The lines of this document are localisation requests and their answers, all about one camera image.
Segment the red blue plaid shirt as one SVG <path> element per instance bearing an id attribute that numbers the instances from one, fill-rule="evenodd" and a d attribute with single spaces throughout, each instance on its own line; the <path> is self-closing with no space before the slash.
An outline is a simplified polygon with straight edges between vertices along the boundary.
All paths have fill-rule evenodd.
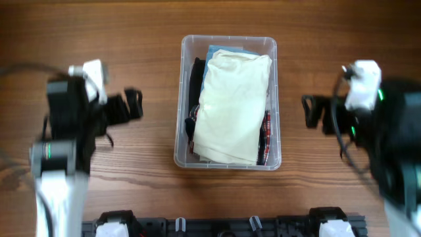
<path id="1" fill-rule="evenodd" d="M 195 130 L 195 123 L 197 120 L 197 112 L 199 110 L 198 105 L 194 105 L 189 116 L 184 120 L 186 134 L 188 136 L 188 151 L 190 154 L 193 154 L 193 135 Z M 259 145 L 258 145 L 258 157 L 256 165 L 266 166 L 268 162 L 269 152 L 270 152 L 270 135 L 271 135 L 271 116 L 270 111 L 266 110 L 264 118 L 262 120 L 262 125 L 260 127 L 260 136 L 259 136 Z"/>

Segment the black garment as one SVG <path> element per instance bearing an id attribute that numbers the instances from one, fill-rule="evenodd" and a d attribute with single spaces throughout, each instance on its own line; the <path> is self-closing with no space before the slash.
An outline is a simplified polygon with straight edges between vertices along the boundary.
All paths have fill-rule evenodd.
<path id="1" fill-rule="evenodd" d="M 189 100 L 188 100 L 188 111 L 199 104 L 199 97 L 201 93 L 201 86 L 203 82 L 203 75 L 205 71 L 206 60 L 202 60 L 198 57 L 195 58 L 193 67 L 191 69 L 191 75 L 189 80 Z"/>

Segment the cream cloth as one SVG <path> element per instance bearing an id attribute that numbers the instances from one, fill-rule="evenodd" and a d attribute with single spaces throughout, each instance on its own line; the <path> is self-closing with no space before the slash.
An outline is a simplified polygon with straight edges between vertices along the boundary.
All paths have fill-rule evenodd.
<path id="1" fill-rule="evenodd" d="M 216 51 L 199 97 L 193 152 L 224 164 L 255 165 L 272 59 Z"/>

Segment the blue jeans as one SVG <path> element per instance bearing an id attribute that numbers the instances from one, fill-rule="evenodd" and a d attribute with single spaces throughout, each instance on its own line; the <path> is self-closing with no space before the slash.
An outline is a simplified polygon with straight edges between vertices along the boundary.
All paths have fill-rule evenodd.
<path id="1" fill-rule="evenodd" d="M 207 51 L 207 57 L 206 57 L 206 61 L 205 61 L 205 69 L 204 69 L 204 73 L 203 73 L 203 81 L 201 84 L 201 91 L 204 90 L 205 87 L 205 78 L 208 72 L 208 63 L 209 61 L 213 58 L 213 55 L 219 51 L 219 50 L 225 50 L 225 51 L 229 51 L 229 52 L 233 52 L 233 53 L 246 53 L 246 54 L 251 54 L 251 55 L 259 55 L 256 52 L 252 52 L 252 51 L 248 51 L 248 50 L 244 50 L 242 47 L 229 47 L 229 46 L 223 46 L 223 45 L 209 45 L 208 51 Z"/>

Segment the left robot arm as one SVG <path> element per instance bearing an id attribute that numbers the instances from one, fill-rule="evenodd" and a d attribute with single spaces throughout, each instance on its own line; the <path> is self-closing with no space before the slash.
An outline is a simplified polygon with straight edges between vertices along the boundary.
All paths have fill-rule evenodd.
<path id="1" fill-rule="evenodd" d="M 30 168 L 37 204 L 37 236 L 80 236 L 95 140 L 107 128 L 143 116 L 142 92 L 126 88 L 100 102 L 86 91 L 91 80 L 59 75 L 47 83 L 49 114 L 43 134 L 30 148 Z"/>

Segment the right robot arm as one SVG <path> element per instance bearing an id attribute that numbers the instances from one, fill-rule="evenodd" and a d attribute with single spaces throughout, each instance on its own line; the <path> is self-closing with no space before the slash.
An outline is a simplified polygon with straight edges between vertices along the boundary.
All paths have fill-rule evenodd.
<path id="1" fill-rule="evenodd" d="M 420 82 L 389 77 L 373 110 L 345 108 L 345 98 L 303 95 L 308 128 L 322 123 L 339 155 L 384 201 L 392 236 L 420 235 Z"/>

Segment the clear plastic storage container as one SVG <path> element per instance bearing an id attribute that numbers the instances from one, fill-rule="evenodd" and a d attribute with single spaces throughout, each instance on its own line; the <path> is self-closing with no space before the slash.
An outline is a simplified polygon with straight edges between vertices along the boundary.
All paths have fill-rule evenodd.
<path id="1" fill-rule="evenodd" d="M 185 129 L 185 119 L 189 115 L 189 81 L 195 59 L 206 59 L 210 45 L 242 49 L 255 52 L 259 55 L 268 55 L 272 59 L 269 85 L 266 93 L 266 109 L 270 111 L 270 148 L 265 165 L 227 165 L 214 161 L 201 161 L 198 155 L 189 152 L 188 136 Z M 280 167 L 282 163 L 282 149 L 277 56 L 277 43 L 270 37 L 187 35 L 183 38 L 176 138 L 174 144 L 175 164 L 181 168 L 243 169 L 250 171 L 274 171 Z"/>

